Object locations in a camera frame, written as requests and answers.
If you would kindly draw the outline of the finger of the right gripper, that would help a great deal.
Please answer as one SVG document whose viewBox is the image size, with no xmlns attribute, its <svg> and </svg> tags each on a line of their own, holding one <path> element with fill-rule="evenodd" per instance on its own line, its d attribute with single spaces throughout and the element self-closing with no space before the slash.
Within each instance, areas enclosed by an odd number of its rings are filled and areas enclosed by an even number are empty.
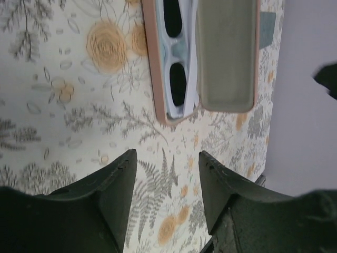
<svg viewBox="0 0 337 253">
<path fill-rule="evenodd" d="M 313 79 L 328 90 L 330 97 L 337 99 L 337 63 L 320 66 Z"/>
</svg>

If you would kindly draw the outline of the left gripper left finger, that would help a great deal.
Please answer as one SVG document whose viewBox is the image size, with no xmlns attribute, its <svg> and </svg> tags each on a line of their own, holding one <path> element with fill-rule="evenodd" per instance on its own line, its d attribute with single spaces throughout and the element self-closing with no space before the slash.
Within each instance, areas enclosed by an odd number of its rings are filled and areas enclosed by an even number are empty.
<svg viewBox="0 0 337 253">
<path fill-rule="evenodd" d="M 130 149 L 48 195 L 1 187 L 1 252 L 122 252 L 136 170 Z"/>
</svg>

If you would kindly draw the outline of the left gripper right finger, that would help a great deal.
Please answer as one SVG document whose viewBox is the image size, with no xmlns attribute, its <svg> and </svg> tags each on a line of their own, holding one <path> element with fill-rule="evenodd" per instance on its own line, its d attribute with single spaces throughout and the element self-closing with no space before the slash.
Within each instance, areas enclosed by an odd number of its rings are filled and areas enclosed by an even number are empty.
<svg viewBox="0 0 337 253">
<path fill-rule="evenodd" d="M 291 197 L 199 154 L 206 224 L 204 252 L 336 252 L 336 191 Z"/>
</svg>

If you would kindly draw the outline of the blue-grey glasses case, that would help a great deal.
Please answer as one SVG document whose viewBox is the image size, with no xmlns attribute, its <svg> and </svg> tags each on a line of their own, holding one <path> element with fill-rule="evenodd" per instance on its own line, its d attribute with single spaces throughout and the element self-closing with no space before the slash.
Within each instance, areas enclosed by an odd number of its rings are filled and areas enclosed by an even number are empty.
<svg viewBox="0 0 337 253">
<path fill-rule="evenodd" d="M 260 12 L 260 50 L 272 44 L 275 21 L 275 12 Z"/>
</svg>

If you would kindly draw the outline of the pink glasses case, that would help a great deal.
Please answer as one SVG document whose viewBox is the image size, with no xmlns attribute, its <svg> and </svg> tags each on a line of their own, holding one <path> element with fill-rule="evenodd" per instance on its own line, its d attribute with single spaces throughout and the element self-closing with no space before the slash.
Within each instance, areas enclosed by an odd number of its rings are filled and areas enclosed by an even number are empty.
<svg viewBox="0 0 337 253">
<path fill-rule="evenodd" d="M 192 114 L 173 120 L 165 113 L 155 1 L 142 1 L 142 11 L 156 117 L 160 123 L 174 125 Z M 257 98 L 259 46 L 259 1 L 198 1 L 198 105 L 211 112 L 251 110 Z"/>
</svg>

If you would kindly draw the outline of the white sunglasses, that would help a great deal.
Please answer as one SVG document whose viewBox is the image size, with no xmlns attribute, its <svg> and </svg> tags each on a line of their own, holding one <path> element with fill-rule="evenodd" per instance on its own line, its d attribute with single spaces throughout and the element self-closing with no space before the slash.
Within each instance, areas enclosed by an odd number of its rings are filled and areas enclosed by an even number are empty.
<svg viewBox="0 0 337 253">
<path fill-rule="evenodd" d="M 197 6 L 198 1 L 155 1 L 165 113 L 173 120 L 190 116 L 199 103 Z M 186 61 L 172 54 L 172 47 L 180 41 L 184 41 L 188 49 Z"/>
</svg>

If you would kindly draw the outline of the blue cloth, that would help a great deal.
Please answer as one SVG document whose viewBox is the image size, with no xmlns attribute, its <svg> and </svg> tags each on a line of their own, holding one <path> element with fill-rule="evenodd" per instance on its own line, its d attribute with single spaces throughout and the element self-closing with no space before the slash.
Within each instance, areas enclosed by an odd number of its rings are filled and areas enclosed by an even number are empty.
<svg viewBox="0 0 337 253">
<path fill-rule="evenodd" d="M 182 61 L 186 61 L 188 58 L 188 49 L 184 41 L 176 43 L 172 47 L 172 54 Z"/>
</svg>

